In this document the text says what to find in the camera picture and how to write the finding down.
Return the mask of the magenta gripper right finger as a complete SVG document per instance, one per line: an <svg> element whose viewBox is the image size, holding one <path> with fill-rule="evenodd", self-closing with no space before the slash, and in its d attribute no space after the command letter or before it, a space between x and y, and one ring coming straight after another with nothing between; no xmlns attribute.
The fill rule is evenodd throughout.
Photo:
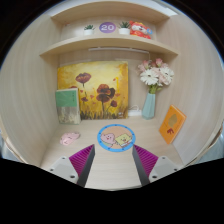
<svg viewBox="0 0 224 224"><path fill-rule="evenodd" d="M148 185L179 170L168 157L157 157L137 145L133 146L132 155L142 186Z"/></svg>

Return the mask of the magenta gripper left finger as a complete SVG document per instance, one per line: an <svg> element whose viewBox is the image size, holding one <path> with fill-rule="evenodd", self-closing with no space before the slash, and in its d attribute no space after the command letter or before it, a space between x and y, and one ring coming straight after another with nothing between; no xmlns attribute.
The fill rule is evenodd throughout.
<svg viewBox="0 0 224 224"><path fill-rule="evenodd" d="M70 157L60 157L50 166L48 171L78 186L84 187L90 173L94 156L95 145L90 145Z"/></svg>

